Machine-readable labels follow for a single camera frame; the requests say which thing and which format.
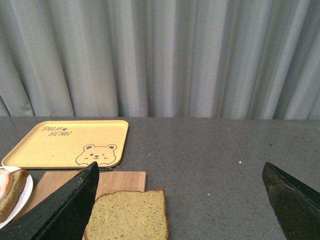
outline gray countertop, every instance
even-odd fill
[[[213,118],[0,117],[0,158],[38,123],[123,119],[117,171],[165,189],[171,240],[285,239],[262,180],[271,162],[320,192],[320,121]],[[37,184],[44,170],[30,170]]]

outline yellow bread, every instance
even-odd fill
[[[84,239],[169,239],[164,189],[101,195],[93,206]]]
[[[27,177],[29,173],[25,169],[19,169],[12,173],[13,182],[7,196],[0,201],[0,223],[3,223],[11,214],[17,202],[20,194],[25,188]]]

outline bread crust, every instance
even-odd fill
[[[128,191],[128,190],[121,190],[121,191],[115,191],[114,193],[106,193],[106,194],[102,194],[101,196],[99,196],[95,201],[97,201],[99,198],[102,198],[103,196],[106,195],[112,195],[115,193],[125,193],[125,192],[133,192],[133,191]],[[163,197],[164,197],[164,203],[163,203],[163,210],[164,210],[164,215],[166,216],[167,214],[167,206],[166,206],[166,200],[165,200],[165,190],[163,188],[159,189],[159,190],[148,190],[147,192],[162,192]],[[165,224],[166,224],[166,240],[169,239],[169,223],[168,223],[168,218],[165,218]],[[84,231],[84,240],[90,240],[87,236],[87,230]]]
[[[19,197],[25,188],[27,177],[29,176],[29,173],[23,168],[13,172],[12,174],[12,187],[8,195],[0,201],[0,223],[3,223],[16,207]]]

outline white plate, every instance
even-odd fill
[[[4,168],[4,169],[8,170],[9,172],[14,172],[14,171],[20,169],[20,167],[16,167],[16,166],[0,166],[0,168]],[[32,177],[29,174],[29,176],[26,178],[26,183],[25,183],[24,189],[19,197],[18,202],[16,203],[13,211],[8,216],[8,218],[4,222],[0,223],[0,229],[2,229],[5,225],[10,223],[11,220],[14,219],[14,217],[26,205],[28,199],[30,198],[30,195],[32,193],[33,188],[34,188],[34,182],[32,181]]]

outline wooden cutting board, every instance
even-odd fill
[[[14,219],[30,211],[77,173],[78,171],[47,171],[34,188],[24,208]],[[144,192],[146,190],[146,172],[110,171],[100,173],[96,198],[102,194],[111,194],[122,190]]]

